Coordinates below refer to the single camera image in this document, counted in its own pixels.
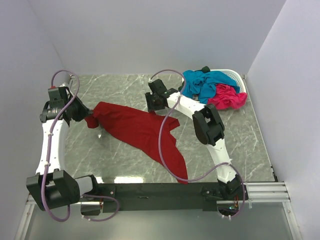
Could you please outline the red t-shirt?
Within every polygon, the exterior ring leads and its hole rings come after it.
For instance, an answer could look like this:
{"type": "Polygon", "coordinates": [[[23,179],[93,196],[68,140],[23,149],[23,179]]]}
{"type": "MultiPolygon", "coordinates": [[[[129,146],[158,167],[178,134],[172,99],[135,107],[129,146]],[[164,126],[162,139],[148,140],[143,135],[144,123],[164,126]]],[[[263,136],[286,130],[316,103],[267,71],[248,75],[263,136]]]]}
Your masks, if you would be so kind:
{"type": "MultiPolygon", "coordinates": [[[[101,101],[93,109],[93,114],[84,120],[88,128],[102,126],[116,139],[142,150],[161,164],[158,140],[164,118],[155,112],[101,101]]],[[[169,170],[175,176],[187,179],[185,159],[176,147],[177,140],[171,134],[171,131],[179,126],[179,120],[176,118],[169,117],[166,120],[161,134],[161,152],[169,170]]]]}

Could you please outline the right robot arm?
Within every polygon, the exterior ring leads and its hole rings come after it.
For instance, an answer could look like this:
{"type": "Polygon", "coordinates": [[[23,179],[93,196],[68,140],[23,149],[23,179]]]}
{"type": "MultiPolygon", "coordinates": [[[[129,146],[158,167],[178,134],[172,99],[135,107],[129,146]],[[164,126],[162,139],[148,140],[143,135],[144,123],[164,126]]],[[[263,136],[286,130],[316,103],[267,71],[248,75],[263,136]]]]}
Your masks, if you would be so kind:
{"type": "Polygon", "coordinates": [[[241,189],[242,197],[245,200],[246,188],[239,171],[232,165],[232,160],[225,144],[225,126],[216,107],[213,104],[199,103],[183,96],[174,88],[167,89],[161,79],[150,80],[148,86],[151,91],[145,94],[147,110],[152,112],[165,108],[170,109],[161,123],[158,135],[160,161],[164,164],[166,170],[177,180],[186,183],[199,181],[216,170],[218,189],[221,197],[230,200],[237,194],[237,191],[241,189]],[[207,147],[214,163],[212,169],[195,179],[185,179],[175,175],[163,157],[162,136],[164,125],[173,110],[177,110],[192,119],[195,135],[199,142],[207,147]]]}

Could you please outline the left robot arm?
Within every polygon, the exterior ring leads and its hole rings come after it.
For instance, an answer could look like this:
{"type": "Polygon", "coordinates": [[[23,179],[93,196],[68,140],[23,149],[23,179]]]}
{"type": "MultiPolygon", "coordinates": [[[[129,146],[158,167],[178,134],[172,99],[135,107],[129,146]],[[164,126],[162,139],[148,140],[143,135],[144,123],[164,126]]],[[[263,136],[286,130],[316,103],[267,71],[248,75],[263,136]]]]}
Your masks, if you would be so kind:
{"type": "Polygon", "coordinates": [[[35,176],[28,177],[26,187],[38,207],[45,211],[75,204],[83,195],[88,201],[96,200],[100,188],[93,175],[73,178],[66,170],[65,145],[70,122],[80,122],[93,111],[66,85],[48,89],[47,101],[40,114],[43,130],[42,151],[35,176]]]}

